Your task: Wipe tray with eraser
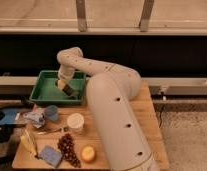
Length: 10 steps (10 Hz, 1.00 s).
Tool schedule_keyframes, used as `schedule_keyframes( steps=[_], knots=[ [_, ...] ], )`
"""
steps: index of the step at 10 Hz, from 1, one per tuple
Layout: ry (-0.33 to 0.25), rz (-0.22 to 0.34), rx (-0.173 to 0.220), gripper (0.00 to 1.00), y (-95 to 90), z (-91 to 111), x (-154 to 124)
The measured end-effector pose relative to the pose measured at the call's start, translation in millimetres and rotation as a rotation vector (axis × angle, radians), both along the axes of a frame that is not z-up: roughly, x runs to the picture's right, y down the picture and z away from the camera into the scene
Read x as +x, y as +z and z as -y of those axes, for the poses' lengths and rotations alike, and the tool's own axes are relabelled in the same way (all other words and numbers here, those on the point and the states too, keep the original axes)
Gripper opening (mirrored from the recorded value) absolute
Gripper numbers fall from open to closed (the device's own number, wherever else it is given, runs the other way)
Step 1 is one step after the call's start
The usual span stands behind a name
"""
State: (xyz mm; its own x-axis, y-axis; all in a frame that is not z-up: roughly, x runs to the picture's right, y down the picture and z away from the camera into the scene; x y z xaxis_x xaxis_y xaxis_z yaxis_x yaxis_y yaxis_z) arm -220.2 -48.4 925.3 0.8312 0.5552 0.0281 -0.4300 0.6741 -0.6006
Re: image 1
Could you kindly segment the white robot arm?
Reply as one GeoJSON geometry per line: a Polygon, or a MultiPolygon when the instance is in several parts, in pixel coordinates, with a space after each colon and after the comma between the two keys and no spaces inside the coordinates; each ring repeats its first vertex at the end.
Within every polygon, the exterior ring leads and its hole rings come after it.
{"type": "Polygon", "coordinates": [[[89,76],[86,98],[113,171],[160,171],[130,100],[141,89],[140,74],[116,63],[88,59],[78,47],[61,50],[58,78],[67,83],[76,70],[89,76]]]}

